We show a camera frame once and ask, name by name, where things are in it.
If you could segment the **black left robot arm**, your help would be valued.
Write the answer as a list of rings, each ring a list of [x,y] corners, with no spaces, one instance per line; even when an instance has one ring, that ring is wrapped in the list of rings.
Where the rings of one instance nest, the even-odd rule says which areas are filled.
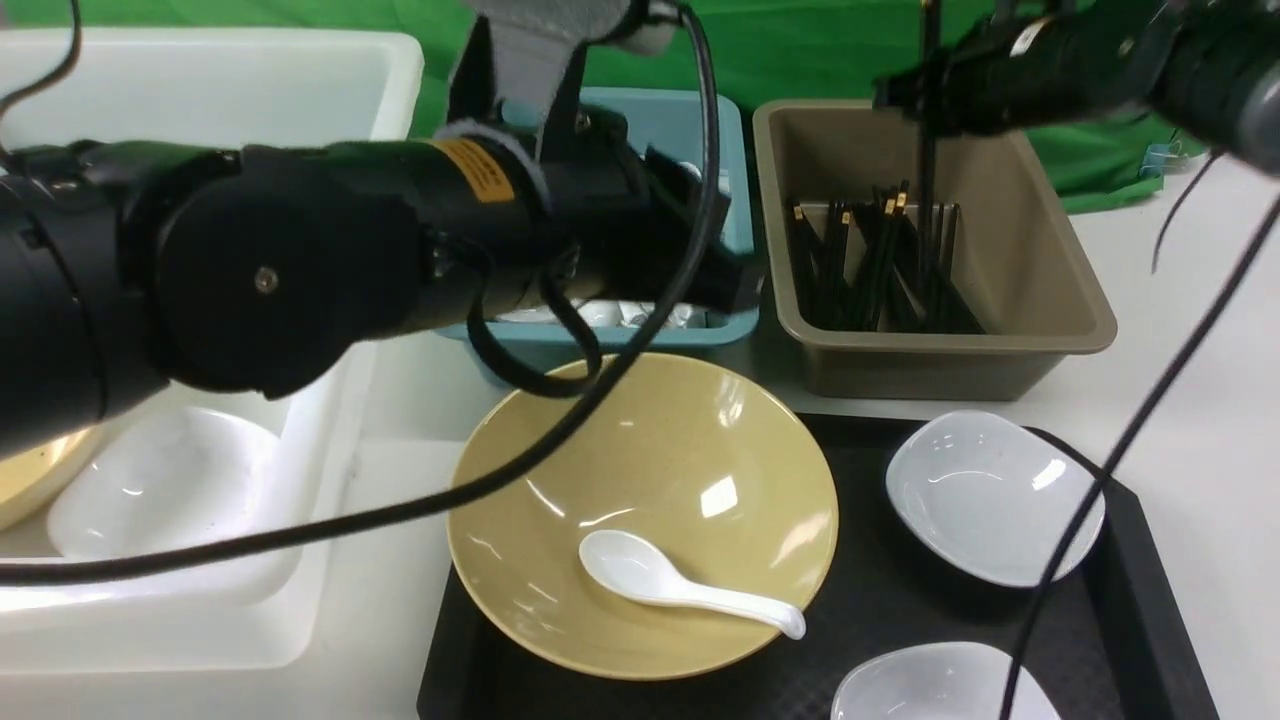
[[[3,151],[3,454],[179,382],[293,395],[353,346],[575,299],[735,314],[762,270],[721,245],[707,41],[671,1],[474,1],[429,140]],[[588,50],[698,50],[700,176],[579,101]]]

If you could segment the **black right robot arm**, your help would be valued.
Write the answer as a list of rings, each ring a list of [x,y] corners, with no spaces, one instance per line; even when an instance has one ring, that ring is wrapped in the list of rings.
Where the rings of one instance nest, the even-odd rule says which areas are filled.
[[[1274,177],[1277,4],[998,1],[954,44],[876,79],[873,105],[941,137],[1149,113]]]

